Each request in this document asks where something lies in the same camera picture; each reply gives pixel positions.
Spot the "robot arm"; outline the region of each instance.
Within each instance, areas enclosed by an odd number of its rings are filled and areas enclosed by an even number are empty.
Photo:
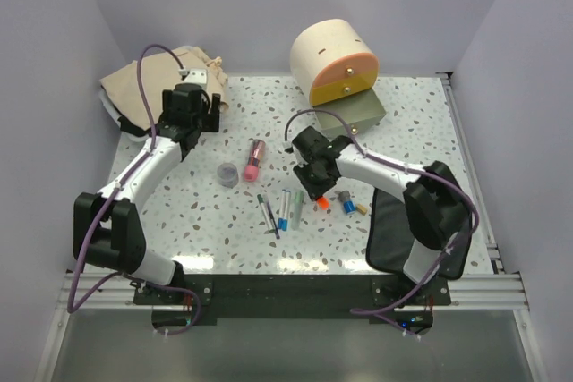
[[[163,92],[163,113],[153,149],[152,138],[149,138],[140,154],[114,181],[98,193],[84,192],[76,199],[73,207],[75,258],[96,214],[116,192],[91,237],[85,261],[154,284],[184,286],[182,266],[147,247],[139,212],[163,178],[197,145],[201,132],[218,132],[220,95],[212,95],[209,101],[204,91],[205,82],[197,81],[201,76],[206,73],[190,73],[174,90]]]
[[[405,204],[415,242],[404,272],[416,283],[467,225],[470,212],[459,195],[439,181],[415,174],[425,171],[459,188],[453,173],[441,162],[421,166],[371,151],[365,156],[347,136],[329,141],[312,127],[300,132],[293,139],[293,146],[299,159],[295,174],[312,200],[320,199],[335,186],[338,178],[346,177],[369,183]],[[403,171],[385,166],[376,159],[402,167]],[[428,281],[438,269],[434,269]]]

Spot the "small wooden block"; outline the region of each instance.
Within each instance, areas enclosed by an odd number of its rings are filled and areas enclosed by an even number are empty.
[[[356,211],[360,212],[362,215],[366,215],[368,213],[368,209],[362,205],[356,205]]]

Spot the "orange cap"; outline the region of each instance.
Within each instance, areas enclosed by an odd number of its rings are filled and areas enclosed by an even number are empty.
[[[327,198],[325,198],[324,196],[316,199],[316,203],[319,205],[319,208],[321,208],[322,210],[326,210],[326,209],[330,208],[329,200]]]

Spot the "white terrazzo surface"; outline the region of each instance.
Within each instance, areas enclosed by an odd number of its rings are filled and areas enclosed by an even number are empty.
[[[374,87],[388,114],[379,125],[359,135],[366,147],[412,163],[438,159],[470,192],[469,181],[450,119],[440,79],[380,77]],[[301,230],[281,232],[280,240],[265,233],[257,193],[266,192],[278,212],[283,188],[301,189],[292,172],[294,156],[282,150],[290,115],[308,107],[290,76],[231,77],[230,108],[221,132],[203,133],[200,144],[157,187],[141,213],[148,246],[181,261],[189,273],[372,273],[364,260],[370,216],[346,216],[335,191],[350,190],[354,203],[368,207],[373,188],[342,179],[327,197],[331,209],[321,211],[308,198]],[[290,138],[313,124],[311,115],[297,118]],[[251,138],[264,139],[267,152],[259,179],[242,179],[229,190],[217,183],[215,171],[224,162],[243,171]],[[138,154],[141,144],[122,136],[112,176]],[[98,267],[86,267],[101,272]],[[480,228],[475,234],[465,273],[490,274],[492,266]]]

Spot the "pink cap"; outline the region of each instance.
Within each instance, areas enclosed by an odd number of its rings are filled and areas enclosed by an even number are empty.
[[[252,183],[259,176],[259,167],[253,165],[247,165],[244,167],[243,179],[247,182]]]

